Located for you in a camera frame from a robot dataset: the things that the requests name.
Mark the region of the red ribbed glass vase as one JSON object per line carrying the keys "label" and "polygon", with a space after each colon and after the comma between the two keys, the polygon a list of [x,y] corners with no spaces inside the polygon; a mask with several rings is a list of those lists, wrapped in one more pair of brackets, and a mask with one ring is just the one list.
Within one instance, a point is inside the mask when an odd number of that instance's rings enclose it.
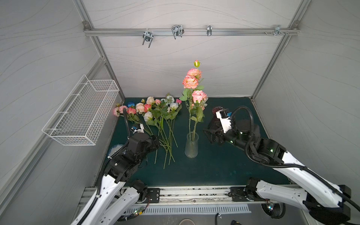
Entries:
{"label": "red ribbed glass vase", "polygon": [[224,108],[221,107],[221,106],[217,106],[215,108],[212,109],[212,113],[213,113],[213,118],[211,120],[211,128],[214,129],[214,130],[217,130],[217,129],[221,129],[222,130],[222,124],[221,124],[221,121],[220,119],[218,118],[217,116],[217,112],[218,111],[221,111],[223,110]]}

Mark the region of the clear glass vase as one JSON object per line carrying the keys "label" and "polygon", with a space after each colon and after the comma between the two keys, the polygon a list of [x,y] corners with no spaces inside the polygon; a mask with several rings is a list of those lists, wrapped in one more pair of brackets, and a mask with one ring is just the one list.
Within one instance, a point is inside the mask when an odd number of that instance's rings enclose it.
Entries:
{"label": "clear glass vase", "polygon": [[188,158],[195,158],[198,155],[199,135],[197,132],[190,132],[187,135],[185,155]]}

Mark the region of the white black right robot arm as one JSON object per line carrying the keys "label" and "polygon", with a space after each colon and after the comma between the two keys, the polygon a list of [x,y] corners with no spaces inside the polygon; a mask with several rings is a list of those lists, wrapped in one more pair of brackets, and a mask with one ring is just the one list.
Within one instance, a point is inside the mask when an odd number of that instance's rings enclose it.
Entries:
{"label": "white black right robot arm", "polygon": [[233,199],[264,201],[263,211],[273,215],[274,202],[288,204],[308,213],[324,225],[349,225],[351,207],[360,207],[351,200],[351,189],[333,184],[297,160],[278,142],[262,138],[251,110],[240,106],[233,112],[222,107],[212,110],[213,118],[204,133],[211,143],[229,143],[244,151],[246,157],[289,178],[297,187],[285,187],[250,178],[243,189],[231,191]]}

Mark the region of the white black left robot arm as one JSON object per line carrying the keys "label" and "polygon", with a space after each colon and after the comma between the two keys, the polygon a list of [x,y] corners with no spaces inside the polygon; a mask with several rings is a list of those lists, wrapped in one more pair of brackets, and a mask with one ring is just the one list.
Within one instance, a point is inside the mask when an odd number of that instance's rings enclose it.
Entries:
{"label": "white black left robot arm", "polygon": [[114,154],[108,156],[101,169],[103,176],[97,180],[97,190],[73,224],[114,225],[141,215],[145,207],[129,216],[125,216],[125,212],[137,202],[151,201],[148,186],[137,179],[123,193],[121,190],[147,155],[156,151],[159,146],[158,137],[147,135],[143,125],[134,131],[127,127],[127,141]]}

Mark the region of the pink rose flower bunch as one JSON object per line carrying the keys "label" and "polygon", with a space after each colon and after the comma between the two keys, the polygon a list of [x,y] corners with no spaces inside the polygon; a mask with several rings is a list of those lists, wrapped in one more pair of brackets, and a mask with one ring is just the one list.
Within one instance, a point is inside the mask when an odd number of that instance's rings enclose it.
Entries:
{"label": "pink rose flower bunch", "polygon": [[148,135],[158,135],[160,146],[165,150],[163,168],[175,162],[173,147],[178,147],[174,134],[175,119],[182,109],[182,101],[167,94],[165,98],[153,96],[138,103],[116,104],[112,113],[144,128]]}

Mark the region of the metal hook clamp left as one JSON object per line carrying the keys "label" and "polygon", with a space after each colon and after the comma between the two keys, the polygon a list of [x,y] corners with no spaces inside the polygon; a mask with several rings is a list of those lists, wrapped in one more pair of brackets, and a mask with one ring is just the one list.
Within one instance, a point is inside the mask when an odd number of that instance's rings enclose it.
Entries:
{"label": "metal hook clamp left", "polygon": [[154,35],[151,31],[149,30],[146,30],[143,35],[142,35],[142,45],[145,44],[145,42],[148,42],[148,48],[150,48],[151,44],[152,44],[152,41],[154,39]]}

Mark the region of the metal hook clamp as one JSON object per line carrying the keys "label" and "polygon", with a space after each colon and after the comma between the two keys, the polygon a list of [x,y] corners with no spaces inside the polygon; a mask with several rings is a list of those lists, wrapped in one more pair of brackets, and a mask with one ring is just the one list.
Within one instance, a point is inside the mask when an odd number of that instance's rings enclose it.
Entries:
{"label": "metal hook clamp", "polygon": [[154,35],[151,31],[149,30],[146,30],[143,35],[142,35],[142,45],[145,44],[145,42],[148,42],[148,48],[150,48],[151,44],[152,44],[152,41],[154,39]]}
{"label": "metal hook clamp", "polygon": [[177,39],[177,37],[182,37],[184,34],[184,27],[183,25],[175,25],[171,28],[172,35],[174,39]]}

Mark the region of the metal hook clamp middle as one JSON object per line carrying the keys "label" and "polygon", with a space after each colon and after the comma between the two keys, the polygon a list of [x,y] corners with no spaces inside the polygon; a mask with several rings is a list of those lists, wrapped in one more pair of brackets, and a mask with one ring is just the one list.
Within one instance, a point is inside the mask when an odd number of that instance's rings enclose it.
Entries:
{"label": "metal hook clamp middle", "polygon": [[184,34],[184,27],[183,25],[175,25],[171,28],[172,35],[174,39],[177,39],[177,37],[182,37]]}

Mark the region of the metal bolt clamp right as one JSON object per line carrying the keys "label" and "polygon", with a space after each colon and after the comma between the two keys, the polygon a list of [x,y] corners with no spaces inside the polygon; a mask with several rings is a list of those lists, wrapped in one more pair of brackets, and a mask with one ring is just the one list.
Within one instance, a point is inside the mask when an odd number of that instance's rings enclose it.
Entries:
{"label": "metal bolt clamp right", "polygon": [[275,28],[274,28],[274,30],[273,31],[271,31],[271,32],[264,32],[264,34],[265,35],[270,35],[270,36],[273,36],[273,37],[275,37],[275,36],[288,36],[289,35],[289,32],[286,32],[286,31],[283,31],[282,29],[281,29],[281,26],[280,25],[278,25],[278,26],[276,26]]}

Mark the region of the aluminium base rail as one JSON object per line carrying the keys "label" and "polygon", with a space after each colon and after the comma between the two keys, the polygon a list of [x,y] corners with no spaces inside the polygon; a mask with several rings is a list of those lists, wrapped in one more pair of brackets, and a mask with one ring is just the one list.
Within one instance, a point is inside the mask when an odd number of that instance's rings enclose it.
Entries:
{"label": "aluminium base rail", "polygon": [[281,202],[290,204],[305,196],[294,185],[274,185],[259,182],[256,185],[230,186],[159,186],[140,187],[129,193],[138,203],[152,204],[210,204],[233,202]]}

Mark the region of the aluminium crossbar rail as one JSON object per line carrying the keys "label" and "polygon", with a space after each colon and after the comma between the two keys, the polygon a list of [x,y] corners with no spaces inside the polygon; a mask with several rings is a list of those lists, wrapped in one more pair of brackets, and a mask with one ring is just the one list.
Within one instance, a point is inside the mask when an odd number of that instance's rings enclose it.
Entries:
{"label": "aluminium crossbar rail", "polygon": [[[299,29],[281,28],[289,35],[298,35]],[[90,29],[85,31],[88,37],[141,37],[149,30],[155,37],[173,36],[171,28],[149,28],[149,29]],[[214,28],[212,26],[211,36],[266,36],[264,32],[271,32],[274,28]],[[207,27],[205,28],[184,28],[183,37],[194,36],[207,37]]]}

